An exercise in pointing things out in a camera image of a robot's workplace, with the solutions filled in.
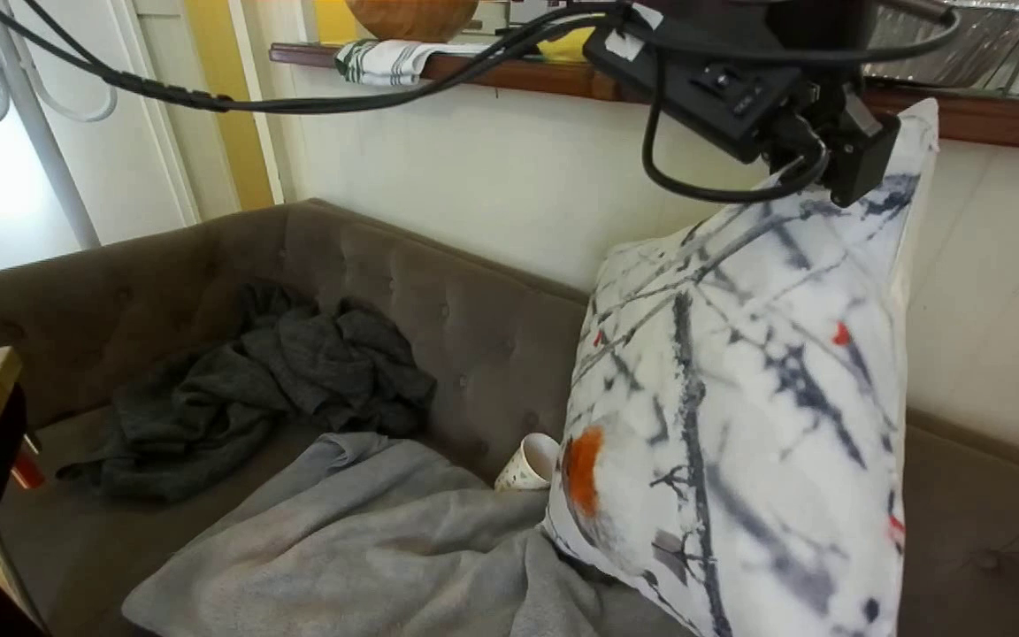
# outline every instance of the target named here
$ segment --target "white pillow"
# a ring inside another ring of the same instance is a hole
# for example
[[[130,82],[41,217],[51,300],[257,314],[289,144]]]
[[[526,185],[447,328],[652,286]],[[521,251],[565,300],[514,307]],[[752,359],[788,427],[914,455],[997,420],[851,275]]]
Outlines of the white pillow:
[[[895,634],[906,262],[938,107],[888,177],[620,243],[591,299],[544,532],[703,637]]]

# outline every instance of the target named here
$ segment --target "wooden shelf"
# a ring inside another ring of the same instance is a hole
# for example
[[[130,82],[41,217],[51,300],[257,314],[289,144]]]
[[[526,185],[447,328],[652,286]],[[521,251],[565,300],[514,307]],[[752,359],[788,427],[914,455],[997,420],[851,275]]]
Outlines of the wooden shelf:
[[[272,63],[300,67],[334,67],[335,50],[318,43],[272,43]],[[426,78],[443,78],[466,63],[462,58],[430,58]],[[475,84],[550,91],[550,94],[581,94],[606,103],[636,103],[612,78],[599,73],[588,63],[526,63],[511,59],[479,78]],[[873,84],[868,103],[876,112],[897,112],[909,103],[925,99],[916,87]],[[977,91],[938,91],[942,103],[942,138],[980,143],[980,144],[1012,144],[1019,150],[1019,99],[1010,94],[977,94]]]

